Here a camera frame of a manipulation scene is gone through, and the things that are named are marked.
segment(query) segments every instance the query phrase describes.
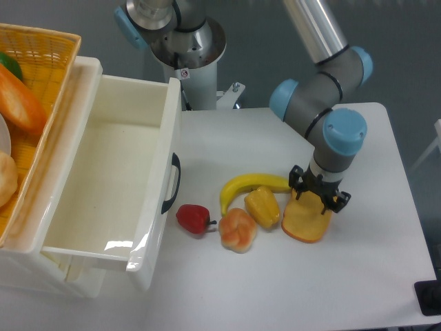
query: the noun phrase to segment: toy red pepper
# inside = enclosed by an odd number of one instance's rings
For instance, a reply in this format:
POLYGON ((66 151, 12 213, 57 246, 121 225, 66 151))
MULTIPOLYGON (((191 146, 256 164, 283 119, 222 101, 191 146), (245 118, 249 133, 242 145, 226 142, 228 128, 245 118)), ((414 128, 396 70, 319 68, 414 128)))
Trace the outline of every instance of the toy red pepper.
POLYGON ((211 224, 217 224, 216 221, 210 221, 209 211, 201 205, 182 205, 176 213, 178 223, 193 234, 203 234, 211 224))

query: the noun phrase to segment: yellow banana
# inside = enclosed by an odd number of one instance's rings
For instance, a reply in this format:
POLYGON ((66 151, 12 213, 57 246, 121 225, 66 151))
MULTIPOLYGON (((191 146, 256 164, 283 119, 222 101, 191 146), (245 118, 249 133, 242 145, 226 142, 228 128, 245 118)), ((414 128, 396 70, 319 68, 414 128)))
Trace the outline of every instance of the yellow banana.
POLYGON ((268 187, 272 192, 291 192, 288 178, 275 174, 242 174, 224 185, 220 192, 220 212, 225 216, 228 206, 239 194, 256 190, 260 186, 268 187))

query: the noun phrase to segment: white table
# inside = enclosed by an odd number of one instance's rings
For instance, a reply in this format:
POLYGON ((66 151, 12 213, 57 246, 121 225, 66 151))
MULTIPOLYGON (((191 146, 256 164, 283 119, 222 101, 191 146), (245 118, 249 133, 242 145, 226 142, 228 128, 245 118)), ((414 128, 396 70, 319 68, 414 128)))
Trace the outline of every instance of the white table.
MULTIPOLYGON (((169 211, 148 293, 109 273, 97 299, 0 289, 2 330, 349 330, 436 323, 413 284, 435 279, 386 110, 353 104, 368 123, 365 145, 341 190, 352 194, 322 241, 259 229, 251 250, 195 239, 175 214, 184 203, 220 216, 218 193, 237 174, 287 175, 312 147, 268 109, 183 114, 182 181, 169 211)), ((280 206, 287 194, 278 194, 280 206)), ((243 198, 233 206, 243 207, 243 198)))

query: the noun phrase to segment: black drawer handle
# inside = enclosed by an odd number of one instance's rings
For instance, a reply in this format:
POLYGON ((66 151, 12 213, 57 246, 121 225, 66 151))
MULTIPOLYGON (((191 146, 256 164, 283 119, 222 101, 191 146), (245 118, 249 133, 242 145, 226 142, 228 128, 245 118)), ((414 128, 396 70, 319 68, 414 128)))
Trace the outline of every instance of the black drawer handle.
POLYGON ((161 209, 161 214, 168 212, 168 210, 173 206, 173 202, 176 200, 179 191, 179 185, 181 184, 181 162, 176 154, 172 155, 172 166, 175 166, 178 169, 178 183, 176 184, 176 189, 174 194, 169 200, 165 200, 163 202, 163 207, 161 209))

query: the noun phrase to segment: woven basket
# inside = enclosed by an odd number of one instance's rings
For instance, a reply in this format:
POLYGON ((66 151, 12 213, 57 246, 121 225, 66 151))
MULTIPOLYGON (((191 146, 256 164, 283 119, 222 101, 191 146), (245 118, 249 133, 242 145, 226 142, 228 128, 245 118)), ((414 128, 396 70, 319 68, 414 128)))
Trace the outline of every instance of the woven basket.
POLYGON ((6 121, 11 136, 11 157, 19 171, 19 189, 0 208, 0 247, 23 205, 80 44, 81 38, 75 34, 0 23, 0 52, 19 62, 24 84, 48 115, 41 136, 28 135, 6 121))

